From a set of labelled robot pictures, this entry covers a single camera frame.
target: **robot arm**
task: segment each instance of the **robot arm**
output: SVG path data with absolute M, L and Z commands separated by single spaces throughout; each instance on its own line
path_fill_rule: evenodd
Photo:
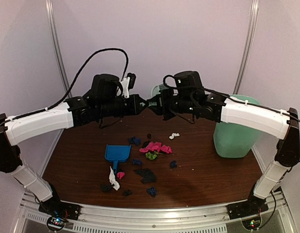
M 166 85 L 166 77 L 173 77 L 176 87 Z M 206 118 L 216 122 L 234 123 L 254 128 L 279 139 L 277 153 L 262 177 L 254 184 L 248 200 L 232 205 L 230 218 L 249 216 L 267 210 L 265 199 L 286 172 L 300 160 L 300 133 L 297 110 L 275 110 L 250 105 L 227 94 L 210 91 L 205 94 L 199 74 L 184 71 L 166 76 L 160 93 L 149 101 L 149 108 L 169 120 L 177 114 L 192 114 L 193 118 Z
M 139 95 L 129 95 L 136 76 L 129 73 L 123 81 L 110 74 L 96 75 L 91 89 L 82 97 L 65 100 L 56 107 L 17 118 L 0 115 L 0 171 L 13 176 L 41 201 L 40 210 L 77 219 L 79 206 L 61 202 L 55 188 L 43 180 L 20 158 L 18 144 L 31 137 L 101 121 L 104 117 L 138 115 L 147 106 Z

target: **green plastic jug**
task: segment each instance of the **green plastic jug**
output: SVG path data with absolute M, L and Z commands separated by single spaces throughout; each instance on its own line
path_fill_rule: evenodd
M 260 104 L 252 97 L 231 95 L 240 100 Z M 217 153 L 223 158 L 243 158 L 258 140 L 261 131 L 232 123 L 217 123 L 213 142 Z

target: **blue dustpan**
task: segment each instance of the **blue dustpan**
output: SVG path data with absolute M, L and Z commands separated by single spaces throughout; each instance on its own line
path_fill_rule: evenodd
M 118 163 L 125 163 L 128 160 L 131 150 L 130 146 L 106 146 L 105 158 L 108 162 L 113 163 L 114 174 L 117 173 Z

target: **brown wooden surface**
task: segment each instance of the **brown wooden surface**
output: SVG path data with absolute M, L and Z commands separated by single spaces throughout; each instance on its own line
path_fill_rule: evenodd
M 219 157 L 212 141 L 215 123 L 203 119 L 190 125 L 175 117 L 162 121 L 150 110 L 139 116 L 130 116 L 122 122 L 100 130 L 97 123 L 65 130 L 54 150 L 44 178 L 57 189 L 62 200 L 127 208 L 172 208 L 201 206 L 246 199 L 252 185 L 261 175 L 254 155 L 250 152 L 243 159 Z M 171 133 L 180 137 L 169 140 Z M 119 191 L 108 193 L 100 190 L 101 184 L 109 184 L 109 166 L 105 160 L 106 145 L 128 145 L 127 138 L 136 136 L 147 140 L 151 133 L 153 141 L 171 146 L 173 153 L 159 155 L 149 161 L 132 146 L 127 163 L 120 164 L 126 176 L 119 181 Z M 142 168 L 150 168 L 157 176 L 155 183 L 142 184 L 141 176 L 133 170 L 131 160 L 143 161 Z M 177 160 L 178 168 L 169 168 Z M 146 193 L 154 186 L 155 198 Z M 133 195 L 123 197 L 125 189 Z

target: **small pink toy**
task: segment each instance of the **small pink toy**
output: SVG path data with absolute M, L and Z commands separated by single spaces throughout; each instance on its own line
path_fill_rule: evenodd
M 125 173 L 120 171 L 116 174 L 116 176 L 121 180 L 125 176 Z
M 157 151 L 157 152 L 164 152 L 164 153 L 167 153 L 167 154 L 170 154 L 172 153 L 173 151 L 171 150 L 170 147 L 166 146 L 166 145 L 161 145 L 160 142 L 150 142 L 149 145 L 147 145 L 146 148 L 141 148 L 139 149 L 140 152 L 142 153 L 147 153 L 149 151 Z

